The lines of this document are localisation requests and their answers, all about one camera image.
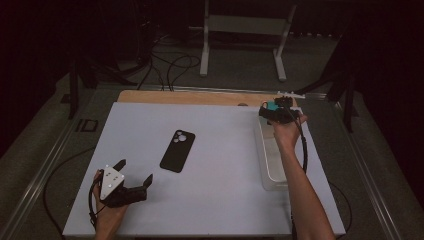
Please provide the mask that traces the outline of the black tripod stand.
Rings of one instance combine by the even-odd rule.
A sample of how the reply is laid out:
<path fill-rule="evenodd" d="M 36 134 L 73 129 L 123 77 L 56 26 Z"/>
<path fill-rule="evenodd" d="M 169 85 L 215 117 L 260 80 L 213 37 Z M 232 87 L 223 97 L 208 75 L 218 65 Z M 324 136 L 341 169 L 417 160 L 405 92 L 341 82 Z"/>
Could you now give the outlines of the black tripod stand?
<path fill-rule="evenodd" d="M 103 74 L 122 85 L 136 86 L 136 83 L 124 79 L 107 66 L 89 57 L 73 59 L 70 63 L 69 71 L 69 119 L 74 118 L 79 108 L 79 80 L 82 80 L 82 83 L 87 88 L 95 89 L 99 83 L 95 77 L 96 73 Z"/>
<path fill-rule="evenodd" d="M 304 95 L 320 86 L 332 83 L 326 99 L 329 102 L 337 102 L 345 96 L 343 123 L 349 132 L 352 132 L 354 74 L 358 70 L 358 58 L 361 53 L 356 48 L 356 43 L 357 41 L 349 37 L 347 33 L 343 34 L 319 79 L 294 91 L 295 94 Z"/>

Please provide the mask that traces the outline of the white narrow plastic bin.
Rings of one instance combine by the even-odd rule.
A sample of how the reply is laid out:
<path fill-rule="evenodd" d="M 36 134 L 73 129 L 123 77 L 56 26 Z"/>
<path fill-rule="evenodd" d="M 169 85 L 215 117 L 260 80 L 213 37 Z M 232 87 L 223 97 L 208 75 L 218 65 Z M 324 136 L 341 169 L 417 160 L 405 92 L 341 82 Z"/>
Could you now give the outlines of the white narrow plastic bin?
<path fill-rule="evenodd" d="M 274 129 L 261 116 L 257 119 L 255 137 L 263 188 L 267 191 L 287 191 L 288 183 Z"/>

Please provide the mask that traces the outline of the person's right hand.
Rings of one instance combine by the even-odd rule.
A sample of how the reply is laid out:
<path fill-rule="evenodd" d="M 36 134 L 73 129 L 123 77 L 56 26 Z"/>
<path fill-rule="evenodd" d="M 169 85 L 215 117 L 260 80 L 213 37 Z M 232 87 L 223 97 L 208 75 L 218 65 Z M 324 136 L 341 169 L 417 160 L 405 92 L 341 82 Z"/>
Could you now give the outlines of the person's right hand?
<path fill-rule="evenodd" d="M 281 151 L 293 151 L 300 136 L 299 127 L 308 119 L 301 115 L 296 121 L 286 124 L 272 123 L 274 137 Z"/>

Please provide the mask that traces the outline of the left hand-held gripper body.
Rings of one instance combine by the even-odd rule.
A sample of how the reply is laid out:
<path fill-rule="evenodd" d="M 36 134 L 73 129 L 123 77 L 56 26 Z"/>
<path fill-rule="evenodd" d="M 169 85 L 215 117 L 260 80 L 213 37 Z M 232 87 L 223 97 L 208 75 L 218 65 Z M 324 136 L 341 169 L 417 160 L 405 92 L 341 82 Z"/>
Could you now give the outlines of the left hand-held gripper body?
<path fill-rule="evenodd" d="M 125 176 L 113 167 L 107 166 L 103 171 L 100 188 L 100 201 L 109 208 L 118 208 L 147 199 L 147 187 L 126 188 Z"/>

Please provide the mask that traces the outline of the black rectangular floor frame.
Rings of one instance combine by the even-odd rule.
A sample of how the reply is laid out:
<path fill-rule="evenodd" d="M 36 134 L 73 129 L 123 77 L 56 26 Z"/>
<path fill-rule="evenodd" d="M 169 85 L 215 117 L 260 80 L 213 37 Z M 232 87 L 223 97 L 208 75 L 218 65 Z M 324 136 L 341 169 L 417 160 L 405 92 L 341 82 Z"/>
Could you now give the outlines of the black rectangular floor frame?
<path fill-rule="evenodd" d="M 77 127 L 75 129 L 76 132 L 95 132 L 98 127 L 98 121 L 92 119 L 80 119 Z"/>

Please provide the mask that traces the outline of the white metal stand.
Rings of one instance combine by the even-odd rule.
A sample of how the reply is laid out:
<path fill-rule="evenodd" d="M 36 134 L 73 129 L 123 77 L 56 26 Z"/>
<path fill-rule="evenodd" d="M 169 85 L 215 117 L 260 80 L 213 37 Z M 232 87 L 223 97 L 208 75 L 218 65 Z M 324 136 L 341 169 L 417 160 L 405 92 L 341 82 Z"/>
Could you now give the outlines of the white metal stand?
<path fill-rule="evenodd" d="M 208 75 L 209 67 L 209 33 L 210 32 L 226 32 L 226 33 L 243 33 L 243 34 L 259 34 L 273 35 L 280 37 L 279 45 L 273 50 L 273 59 L 275 68 L 280 82 L 287 80 L 287 75 L 282 60 L 282 53 L 288 39 L 292 21 L 297 9 L 296 3 L 289 5 L 288 14 L 285 18 L 261 18 L 261 17 L 244 17 L 232 15 L 216 15 L 210 13 L 210 0 L 204 1 L 203 14 L 203 49 L 200 58 L 199 74 L 202 77 Z"/>

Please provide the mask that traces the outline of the white table board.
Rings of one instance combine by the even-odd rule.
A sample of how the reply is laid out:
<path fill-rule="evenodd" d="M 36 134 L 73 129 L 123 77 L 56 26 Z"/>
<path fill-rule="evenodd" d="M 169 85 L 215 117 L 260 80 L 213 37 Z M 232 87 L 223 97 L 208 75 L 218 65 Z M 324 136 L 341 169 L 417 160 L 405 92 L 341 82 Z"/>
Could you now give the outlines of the white table board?
<path fill-rule="evenodd" d="M 126 159 L 127 186 L 153 183 L 119 230 L 133 237 L 282 236 L 291 232 L 285 191 L 262 186 L 255 107 L 115 103 L 64 227 L 91 237 L 88 191 L 96 170 Z M 180 173 L 160 162 L 176 130 L 196 138 Z"/>

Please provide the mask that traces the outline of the metal floor rail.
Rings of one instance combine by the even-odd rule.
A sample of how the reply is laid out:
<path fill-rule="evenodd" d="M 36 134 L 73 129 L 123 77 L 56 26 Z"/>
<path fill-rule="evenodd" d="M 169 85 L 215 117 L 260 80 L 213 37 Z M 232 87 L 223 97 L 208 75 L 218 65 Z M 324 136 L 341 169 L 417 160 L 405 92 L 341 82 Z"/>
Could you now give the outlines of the metal floor rail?
<path fill-rule="evenodd" d="M 374 212 L 380 222 L 380 226 L 387 240 L 402 240 L 398 228 L 393 221 L 392 215 L 387 207 L 386 201 L 382 196 L 376 182 L 368 168 L 366 160 L 359 149 L 354 135 L 347 129 L 343 122 L 343 108 L 338 102 L 331 102 L 330 106 L 335 114 L 338 124 L 341 126 L 344 135 L 347 138 L 350 148 L 353 151 L 354 163 L 358 170 L 363 186 L 368 194 L 369 200 L 373 206 Z"/>
<path fill-rule="evenodd" d="M 99 84 L 97 89 L 112 89 L 112 90 L 137 90 L 137 91 L 171 91 L 168 87 L 162 85 L 141 85 L 140 88 L 137 86 L 129 85 L 118 85 L 118 84 Z M 282 90 L 279 91 L 262 91 L 262 90 L 245 90 L 245 89 L 225 89 L 225 88 L 206 88 L 206 87 L 185 87 L 185 86 L 174 86 L 173 91 L 175 92 L 208 92 L 208 93 L 248 93 L 248 94 L 279 94 L 283 95 Z M 298 99 L 306 100 L 326 100 L 327 94 L 325 93 L 306 93 L 299 95 Z"/>
<path fill-rule="evenodd" d="M 56 165 L 94 90 L 82 90 L 72 119 L 59 92 L 0 158 L 0 240 L 14 240 Z"/>

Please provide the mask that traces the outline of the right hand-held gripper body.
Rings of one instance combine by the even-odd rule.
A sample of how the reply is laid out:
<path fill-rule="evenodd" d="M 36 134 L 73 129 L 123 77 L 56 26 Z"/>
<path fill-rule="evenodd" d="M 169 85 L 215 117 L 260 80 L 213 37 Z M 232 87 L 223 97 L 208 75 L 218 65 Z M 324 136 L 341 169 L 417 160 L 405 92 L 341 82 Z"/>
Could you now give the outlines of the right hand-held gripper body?
<path fill-rule="evenodd" d="M 282 124 L 288 124 L 291 122 L 298 122 L 299 124 L 302 124 L 303 123 L 302 113 L 299 110 L 292 109 L 292 107 L 294 106 L 293 98 L 289 96 L 281 96 L 281 97 L 287 97 L 288 103 L 286 106 L 279 107 L 277 109 L 277 112 L 279 115 L 278 122 Z"/>

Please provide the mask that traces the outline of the black phone case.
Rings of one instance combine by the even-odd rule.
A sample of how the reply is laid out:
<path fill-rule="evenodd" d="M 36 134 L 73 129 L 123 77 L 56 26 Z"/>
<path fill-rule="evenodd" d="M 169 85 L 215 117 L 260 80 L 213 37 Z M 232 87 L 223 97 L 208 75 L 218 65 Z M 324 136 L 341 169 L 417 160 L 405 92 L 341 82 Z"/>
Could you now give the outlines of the black phone case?
<path fill-rule="evenodd" d="M 191 132 L 176 130 L 162 157 L 160 167 L 180 173 L 191 151 L 196 135 Z"/>

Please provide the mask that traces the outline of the person's left hand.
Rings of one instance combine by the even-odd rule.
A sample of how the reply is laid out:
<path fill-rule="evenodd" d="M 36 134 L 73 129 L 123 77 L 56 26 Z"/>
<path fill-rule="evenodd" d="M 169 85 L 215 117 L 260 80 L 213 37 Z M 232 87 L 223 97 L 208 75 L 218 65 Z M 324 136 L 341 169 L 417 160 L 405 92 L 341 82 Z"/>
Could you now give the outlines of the person's left hand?
<path fill-rule="evenodd" d="M 124 219 L 128 205 L 118 208 L 109 208 L 100 202 L 99 193 L 100 186 L 96 183 L 93 189 L 93 195 L 96 201 L 96 210 L 98 211 L 96 231 L 99 229 L 110 229 L 117 232 Z"/>

